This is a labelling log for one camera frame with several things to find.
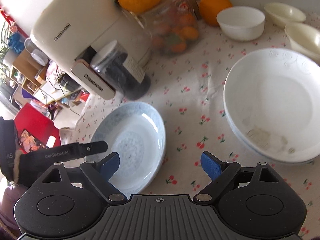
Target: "ribbed black surface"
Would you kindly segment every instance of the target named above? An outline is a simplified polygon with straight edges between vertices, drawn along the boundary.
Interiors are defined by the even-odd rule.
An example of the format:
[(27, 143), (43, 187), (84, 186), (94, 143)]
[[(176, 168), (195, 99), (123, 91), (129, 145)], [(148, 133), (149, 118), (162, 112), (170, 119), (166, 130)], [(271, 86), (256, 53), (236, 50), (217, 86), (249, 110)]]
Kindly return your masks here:
[[(25, 236), (22, 240), (32, 240)], [(90, 230), (68, 240), (249, 240), (226, 227), (209, 206), (186, 195), (134, 195), (111, 206)], [(296, 235), (288, 240), (300, 240)]]

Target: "triangular cutout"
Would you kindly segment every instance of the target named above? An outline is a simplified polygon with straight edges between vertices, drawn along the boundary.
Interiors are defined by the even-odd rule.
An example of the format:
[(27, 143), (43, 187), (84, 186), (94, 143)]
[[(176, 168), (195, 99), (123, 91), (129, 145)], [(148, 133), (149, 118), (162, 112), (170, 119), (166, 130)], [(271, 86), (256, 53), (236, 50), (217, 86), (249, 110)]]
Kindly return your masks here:
[(278, 179), (267, 168), (262, 168), (259, 180), (266, 182), (279, 182)]
[(43, 183), (60, 182), (61, 176), (59, 169), (53, 169), (49, 175), (42, 181)]

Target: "tablecloth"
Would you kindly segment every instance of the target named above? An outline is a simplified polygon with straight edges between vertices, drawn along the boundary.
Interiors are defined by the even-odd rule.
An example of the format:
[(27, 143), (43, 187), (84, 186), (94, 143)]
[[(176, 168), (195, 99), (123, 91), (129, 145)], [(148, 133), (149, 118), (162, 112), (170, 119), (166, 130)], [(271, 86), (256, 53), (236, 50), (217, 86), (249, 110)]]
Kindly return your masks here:
[[(306, 22), (320, 28), (317, 15), (307, 14)], [(199, 28), (201, 40), (189, 51), (171, 58), (154, 54), (146, 65), (152, 84), (140, 101), (155, 107), (163, 117), (167, 147), (158, 175), (142, 193), (193, 197), (211, 182), (201, 168), (200, 156), (205, 150), (222, 161), (233, 160), (242, 166), (255, 167), (257, 162), (266, 161), (307, 206), (299, 236), (310, 239), (320, 235), (320, 159), (305, 165), (283, 165), (248, 150), (231, 131), (223, 108), (223, 87), (231, 67), (257, 49), (290, 49), (284, 31), (267, 19), (260, 38), (241, 43), (203, 22), (199, 22)], [(90, 96), (75, 132), (66, 142), (90, 142), (101, 121), (127, 101), (119, 93), (109, 101)]]

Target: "purple sleeve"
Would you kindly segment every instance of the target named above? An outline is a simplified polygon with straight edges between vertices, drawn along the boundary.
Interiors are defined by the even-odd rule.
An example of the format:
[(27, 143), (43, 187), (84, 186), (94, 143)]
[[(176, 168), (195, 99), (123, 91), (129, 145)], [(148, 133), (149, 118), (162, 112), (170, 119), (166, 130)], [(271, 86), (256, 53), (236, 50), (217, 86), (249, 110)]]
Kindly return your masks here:
[(22, 185), (11, 185), (0, 196), (0, 219), (7, 227), (19, 230), (13, 216), (13, 208), (19, 198), (26, 192), (27, 188)]

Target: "blue gripper pad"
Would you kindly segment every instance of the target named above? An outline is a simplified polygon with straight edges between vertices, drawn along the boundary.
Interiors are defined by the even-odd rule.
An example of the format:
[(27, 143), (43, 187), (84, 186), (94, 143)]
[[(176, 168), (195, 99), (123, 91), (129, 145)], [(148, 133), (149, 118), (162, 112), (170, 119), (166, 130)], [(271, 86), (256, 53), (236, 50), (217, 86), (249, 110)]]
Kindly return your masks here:
[(101, 166), (100, 174), (105, 181), (109, 181), (113, 174), (115, 174), (115, 172), (118, 170), (119, 165), (120, 157), (118, 154), (116, 154)]
[(218, 163), (208, 157), (205, 153), (201, 155), (201, 166), (210, 179), (214, 181), (221, 173), (221, 167)]

